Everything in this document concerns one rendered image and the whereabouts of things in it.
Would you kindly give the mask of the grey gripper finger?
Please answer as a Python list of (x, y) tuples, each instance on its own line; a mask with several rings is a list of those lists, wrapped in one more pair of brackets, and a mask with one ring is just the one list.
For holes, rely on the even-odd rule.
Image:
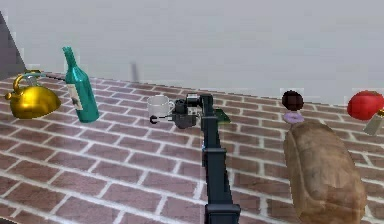
[(160, 117), (157, 117), (155, 115), (150, 116), (150, 123), (151, 124), (157, 124), (159, 122), (168, 122), (168, 121), (172, 121), (172, 120), (173, 120), (172, 115), (166, 115), (166, 116), (160, 116)]

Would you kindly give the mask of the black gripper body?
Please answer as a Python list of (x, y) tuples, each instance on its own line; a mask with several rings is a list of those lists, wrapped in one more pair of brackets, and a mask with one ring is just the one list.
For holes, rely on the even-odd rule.
[(172, 121), (179, 129), (186, 129), (196, 125), (199, 118), (198, 98), (178, 99), (172, 111)]

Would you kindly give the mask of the white mug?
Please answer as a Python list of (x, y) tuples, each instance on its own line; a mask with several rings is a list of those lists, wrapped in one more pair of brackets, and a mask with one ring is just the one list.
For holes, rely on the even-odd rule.
[(150, 116), (165, 117), (172, 113), (175, 104), (165, 95), (155, 95), (147, 99), (147, 110)]

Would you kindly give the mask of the green flat card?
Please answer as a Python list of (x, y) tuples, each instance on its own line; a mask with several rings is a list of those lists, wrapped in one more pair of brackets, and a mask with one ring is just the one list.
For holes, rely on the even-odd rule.
[(218, 119), (218, 123), (219, 124), (226, 124), (226, 123), (230, 123), (231, 120), (230, 118), (228, 117), (228, 115), (220, 108), (217, 108), (215, 110), (215, 115)]

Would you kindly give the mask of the green glass bottle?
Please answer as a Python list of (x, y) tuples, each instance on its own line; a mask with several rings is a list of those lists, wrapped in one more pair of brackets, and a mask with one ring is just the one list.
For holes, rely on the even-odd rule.
[(65, 83), (72, 104), (81, 123), (92, 123), (99, 118), (99, 111), (88, 75), (77, 65), (70, 46), (62, 48), (67, 62)]

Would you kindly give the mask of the dark brown ball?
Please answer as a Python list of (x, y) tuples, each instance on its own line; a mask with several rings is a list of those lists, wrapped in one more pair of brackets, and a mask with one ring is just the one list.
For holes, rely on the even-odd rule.
[(282, 105), (289, 111), (299, 111), (304, 106), (303, 97), (296, 91), (286, 91), (282, 96)]

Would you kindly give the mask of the gold kettle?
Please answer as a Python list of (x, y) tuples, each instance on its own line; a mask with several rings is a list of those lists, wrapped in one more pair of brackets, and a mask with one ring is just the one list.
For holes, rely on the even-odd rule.
[(37, 82), (38, 77), (46, 77), (46, 74), (40, 70), (27, 70), (14, 79), (13, 91), (4, 96), (9, 101), (14, 117), (18, 119), (43, 117), (61, 106), (58, 96)]

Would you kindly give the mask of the brown bread loaf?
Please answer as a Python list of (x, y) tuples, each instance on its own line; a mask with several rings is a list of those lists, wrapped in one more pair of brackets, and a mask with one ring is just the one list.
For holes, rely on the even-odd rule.
[(296, 214), (303, 224), (360, 224), (367, 194), (343, 141), (305, 121), (286, 133), (284, 154)]

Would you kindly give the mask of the grey shaker with gold cap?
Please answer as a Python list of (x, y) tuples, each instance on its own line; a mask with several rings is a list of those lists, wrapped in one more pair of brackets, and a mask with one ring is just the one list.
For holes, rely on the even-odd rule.
[(379, 133), (383, 125), (384, 125), (384, 109), (381, 109), (375, 115), (372, 116), (372, 118), (366, 124), (363, 131), (370, 136), (375, 136)]

